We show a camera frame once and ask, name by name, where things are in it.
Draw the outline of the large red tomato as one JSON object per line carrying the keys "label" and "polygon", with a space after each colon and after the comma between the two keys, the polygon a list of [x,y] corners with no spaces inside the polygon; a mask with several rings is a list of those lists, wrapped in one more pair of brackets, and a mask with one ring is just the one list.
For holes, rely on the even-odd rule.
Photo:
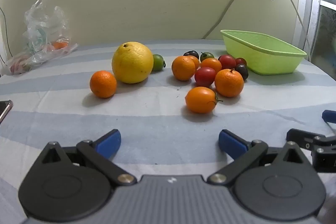
{"label": "large red tomato", "polygon": [[213,84],[216,74],[213,68],[202,67],[195,72],[194,79],[198,86],[209,88]]}

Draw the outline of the dark purple cherry tomato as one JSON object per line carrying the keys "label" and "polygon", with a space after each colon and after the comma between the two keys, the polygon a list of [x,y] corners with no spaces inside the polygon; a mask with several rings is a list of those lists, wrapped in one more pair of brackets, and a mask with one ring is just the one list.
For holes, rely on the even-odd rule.
{"label": "dark purple cherry tomato", "polygon": [[239,72],[240,75],[242,76],[243,80],[246,81],[246,79],[249,76],[248,69],[245,64],[241,63],[238,64],[235,68],[235,71]]}

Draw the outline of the smartphone with pink case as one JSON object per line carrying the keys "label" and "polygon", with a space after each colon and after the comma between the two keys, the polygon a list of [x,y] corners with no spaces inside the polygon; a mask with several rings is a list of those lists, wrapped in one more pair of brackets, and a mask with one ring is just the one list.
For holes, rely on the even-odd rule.
{"label": "smartphone with pink case", "polygon": [[0,101],[0,123],[5,119],[9,111],[13,108],[12,100]]}

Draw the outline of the light green plastic basket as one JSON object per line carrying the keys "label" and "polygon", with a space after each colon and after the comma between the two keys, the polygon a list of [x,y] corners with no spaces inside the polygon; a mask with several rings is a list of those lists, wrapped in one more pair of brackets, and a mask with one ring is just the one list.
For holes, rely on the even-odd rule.
{"label": "light green plastic basket", "polygon": [[246,60],[259,75],[285,75],[295,71],[307,53],[281,39],[260,32],[221,30],[229,55]]}

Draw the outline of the clear plastic bag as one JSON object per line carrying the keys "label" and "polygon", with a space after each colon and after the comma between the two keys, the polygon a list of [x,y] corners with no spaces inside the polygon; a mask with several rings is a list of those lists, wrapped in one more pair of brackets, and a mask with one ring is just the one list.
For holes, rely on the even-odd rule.
{"label": "clear plastic bag", "polygon": [[53,59],[64,57],[78,48],[71,42],[68,18],[51,0],[37,0],[25,12],[27,30],[23,51],[7,62],[7,75],[20,75]]}

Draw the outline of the large yellow grapefruit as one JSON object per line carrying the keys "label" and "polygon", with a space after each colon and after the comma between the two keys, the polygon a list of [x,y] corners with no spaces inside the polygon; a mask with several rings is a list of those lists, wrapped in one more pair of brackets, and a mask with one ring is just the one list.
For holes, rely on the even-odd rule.
{"label": "large yellow grapefruit", "polygon": [[112,58],[113,74],[125,84],[137,84],[147,79],[153,65],[151,50],[139,42],[121,44]]}

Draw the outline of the small red cherry tomato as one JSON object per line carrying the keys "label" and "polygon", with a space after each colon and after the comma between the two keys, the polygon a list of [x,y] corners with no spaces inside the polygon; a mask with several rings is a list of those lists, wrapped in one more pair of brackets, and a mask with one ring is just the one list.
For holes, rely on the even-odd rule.
{"label": "small red cherry tomato", "polygon": [[244,66],[247,66],[246,60],[241,57],[235,59],[235,61],[236,61],[236,65],[243,64]]}

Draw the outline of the small orange tomato back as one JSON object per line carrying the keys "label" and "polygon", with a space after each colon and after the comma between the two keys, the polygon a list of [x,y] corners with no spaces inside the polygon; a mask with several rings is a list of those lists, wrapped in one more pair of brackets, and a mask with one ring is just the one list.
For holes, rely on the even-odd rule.
{"label": "small orange tomato back", "polygon": [[188,55],[187,57],[190,58],[194,62],[195,69],[198,70],[199,64],[200,64],[199,59],[193,55]]}

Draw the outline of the small orange mandarin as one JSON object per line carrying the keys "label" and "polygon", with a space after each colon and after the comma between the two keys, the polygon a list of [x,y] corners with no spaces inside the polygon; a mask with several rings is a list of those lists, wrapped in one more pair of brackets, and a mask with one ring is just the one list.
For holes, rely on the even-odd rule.
{"label": "small orange mandarin", "polygon": [[90,78],[91,92],[98,98],[110,98],[117,89],[117,81],[108,71],[97,71]]}

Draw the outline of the orange oval tomato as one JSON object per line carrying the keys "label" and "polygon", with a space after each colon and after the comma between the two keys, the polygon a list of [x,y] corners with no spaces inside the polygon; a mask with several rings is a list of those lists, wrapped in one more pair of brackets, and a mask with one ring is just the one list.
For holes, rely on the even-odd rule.
{"label": "orange oval tomato", "polygon": [[185,96],[186,107],[193,113],[208,114],[214,110],[218,102],[222,102],[217,94],[206,87],[192,88]]}

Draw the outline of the striped blue white bedsheet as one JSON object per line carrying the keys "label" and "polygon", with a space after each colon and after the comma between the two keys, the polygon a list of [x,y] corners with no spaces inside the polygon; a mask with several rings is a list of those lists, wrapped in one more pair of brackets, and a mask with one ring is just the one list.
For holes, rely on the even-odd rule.
{"label": "striped blue white bedsheet", "polygon": [[136,85],[118,84],[110,99],[95,97],[90,78],[111,69],[117,47],[81,46],[1,78],[1,99],[14,104],[1,123],[1,223],[24,221],[18,187],[49,141],[73,146],[116,128],[122,145],[113,161],[135,176],[208,176],[229,162],[218,149],[222,129],[272,147],[281,147],[292,128],[335,134],[335,125],[321,116],[335,109],[335,80],[307,61],[289,75],[251,73],[240,96],[221,98],[210,114],[195,114],[185,107],[193,82],[176,80],[170,67]]}

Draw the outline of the red round tomato back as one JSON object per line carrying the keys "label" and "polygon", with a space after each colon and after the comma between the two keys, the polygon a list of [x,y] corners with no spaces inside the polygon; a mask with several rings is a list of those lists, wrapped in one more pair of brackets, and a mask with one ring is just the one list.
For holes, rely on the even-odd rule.
{"label": "red round tomato back", "polygon": [[235,69],[236,60],[230,55],[221,55],[218,60],[222,65],[222,69]]}

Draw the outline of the green cherry tomato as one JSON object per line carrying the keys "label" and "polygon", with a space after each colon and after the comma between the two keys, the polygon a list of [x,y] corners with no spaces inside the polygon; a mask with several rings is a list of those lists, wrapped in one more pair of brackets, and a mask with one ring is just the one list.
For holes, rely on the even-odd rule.
{"label": "green cherry tomato", "polygon": [[152,71],[159,72],[159,71],[162,71],[166,67],[165,60],[161,55],[154,54],[153,60],[154,60],[154,63],[153,63]]}

